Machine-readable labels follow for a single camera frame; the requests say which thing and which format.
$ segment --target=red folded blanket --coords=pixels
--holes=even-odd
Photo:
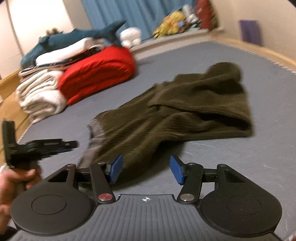
[[[75,104],[98,91],[122,83],[136,73],[136,63],[127,48],[115,45],[85,58],[63,74],[58,89]]]

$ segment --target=white stuffed animal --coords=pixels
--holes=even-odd
[[[138,28],[127,28],[120,33],[121,45],[130,49],[133,46],[140,45],[142,31]]]

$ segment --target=silver screw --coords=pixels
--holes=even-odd
[[[189,201],[192,201],[194,199],[194,196],[190,193],[184,193],[180,196],[180,199],[182,201],[185,201],[185,202],[189,202]]]
[[[101,201],[110,201],[112,198],[113,196],[110,193],[102,193],[98,196]]]

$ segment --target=gray ribbed panel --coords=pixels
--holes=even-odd
[[[177,203],[172,195],[122,195],[113,204],[100,205],[76,230],[55,237],[36,237],[24,231],[11,241],[277,241],[272,234],[237,238],[208,226],[192,205]]]

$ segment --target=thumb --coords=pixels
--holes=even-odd
[[[6,169],[2,175],[5,179],[13,183],[30,181],[36,174],[36,170]]]

